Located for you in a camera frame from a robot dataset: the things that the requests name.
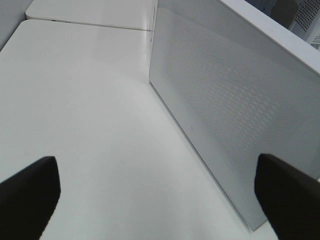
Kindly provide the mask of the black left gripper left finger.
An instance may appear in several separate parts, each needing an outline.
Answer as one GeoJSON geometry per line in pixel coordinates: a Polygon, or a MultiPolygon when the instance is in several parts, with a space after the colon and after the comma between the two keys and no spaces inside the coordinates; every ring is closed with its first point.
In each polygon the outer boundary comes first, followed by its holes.
{"type": "Polygon", "coordinates": [[[54,156],[42,157],[0,184],[0,238],[39,240],[61,195],[54,156]]]}

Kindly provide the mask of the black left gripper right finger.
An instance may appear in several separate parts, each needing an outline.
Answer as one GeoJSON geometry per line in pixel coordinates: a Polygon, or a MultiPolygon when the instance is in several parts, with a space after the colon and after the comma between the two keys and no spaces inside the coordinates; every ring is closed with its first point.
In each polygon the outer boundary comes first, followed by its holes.
{"type": "Polygon", "coordinates": [[[320,183],[282,159],[261,153],[254,193],[279,240],[320,238],[320,183]]]}

